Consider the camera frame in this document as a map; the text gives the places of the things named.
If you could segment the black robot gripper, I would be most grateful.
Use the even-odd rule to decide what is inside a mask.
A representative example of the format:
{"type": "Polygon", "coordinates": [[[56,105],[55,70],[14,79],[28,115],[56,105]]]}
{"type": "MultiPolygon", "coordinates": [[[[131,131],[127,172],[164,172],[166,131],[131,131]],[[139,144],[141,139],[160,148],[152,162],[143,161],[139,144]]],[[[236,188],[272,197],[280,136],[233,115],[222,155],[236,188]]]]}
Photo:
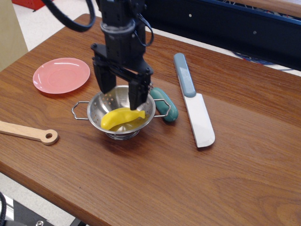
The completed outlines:
{"type": "Polygon", "coordinates": [[[108,93],[116,86],[116,77],[126,80],[129,84],[128,97],[130,109],[136,110],[146,102],[153,69],[143,55],[146,47],[144,22],[129,22],[125,26],[115,27],[101,22],[101,30],[105,37],[105,44],[94,43],[91,49],[95,77],[100,90],[108,93]]]}

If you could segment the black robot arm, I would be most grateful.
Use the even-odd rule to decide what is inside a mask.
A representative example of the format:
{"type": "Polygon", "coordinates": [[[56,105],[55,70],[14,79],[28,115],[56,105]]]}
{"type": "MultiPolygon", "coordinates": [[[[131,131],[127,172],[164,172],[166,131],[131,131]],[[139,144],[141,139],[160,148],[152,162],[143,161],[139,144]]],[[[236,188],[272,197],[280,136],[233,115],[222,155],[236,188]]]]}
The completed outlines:
{"type": "Polygon", "coordinates": [[[146,40],[149,22],[142,16],[146,8],[143,0],[99,0],[102,13],[101,30],[105,44],[94,43],[93,65],[100,90],[106,94],[116,87],[116,78],[128,82],[130,108],[135,110],[146,102],[153,69],[143,55],[151,45],[146,40]]]}

